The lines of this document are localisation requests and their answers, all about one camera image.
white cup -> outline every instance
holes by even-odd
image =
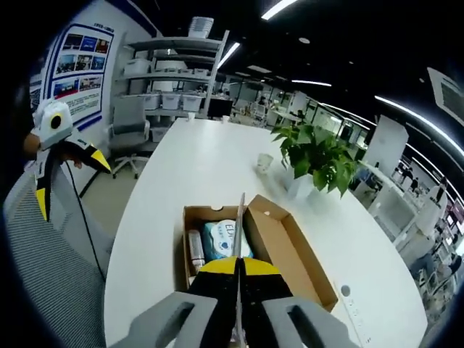
[[[270,164],[273,162],[274,157],[270,154],[258,154],[258,163],[256,169],[261,174],[266,174],[269,171]]]

cable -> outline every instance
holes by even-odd
[[[69,165],[66,161],[65,161],[65,163],[66,163],[67,169],[68,169],[69,172],[70,172],[71,181],[72,181],[72,188],[74,189],[75,196],[76,196],[76,198],[78,199],[80,212],[82,212],[82,218],[84,219],[84,223],[86,224],[87,236],[88,236],[88,239],[90,240],[90,245],[92,246],[92,252],[94,253],[96,265],[97,265],[97,267],[99,268],[99,272],[100,272],[100,275],[101,275],[101,279],[103,280],[104,283],[106,283],[107,279],[106,279],[106,278],[104,277],[104,275],[103,275],[103,271],[102,271],[102,268],[100,267],[99,259],[98,259],[98,257],[96,256],[95,247],[94,247],[94,241],[92,241],[92,237],[91,237],[91,235],[90,235],[90,230],[88,229],[88,223],[87,223],[86,214],[84,213],[84,208],[82,207],[82,202],[80,201],[80,197],[79,197],[78,190],[77,190],[76,187],[75,187],[73,172],[71,171],[70,165]]]

open cardboard box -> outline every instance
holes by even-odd
[[[186,282],[195,275],[187,231],[200,231],[208,221],[236,220],[238,207],[184,207],[183,253]],[[245,209],[243,225],[254,258],[275,265],[295,296],[311,299],[332,311],[338,301],[324,269],[297,222],[285,209],[257,195]]]

wall poster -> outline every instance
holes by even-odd
[[[112,39],[112,33],[80,24],[72,24],[61,37],[52,60],[47,98],[67,103],[75,124],[102,110],[104,73]]]

person's hand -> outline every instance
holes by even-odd
[[[35,134],[29,133],[23,143],[22,143],[22,148],[24,152],[28,155],[36,155],[37,151],[41,147],[41,140],[38,136]]]
[[[62,154],[60,158],[61,158],[62,161],[73,161],[74,162],[74,167],[76,167],[77,169],[82,168],[82,162],[77,157],[74,157],[74,156],[72,156],[70,154]]]

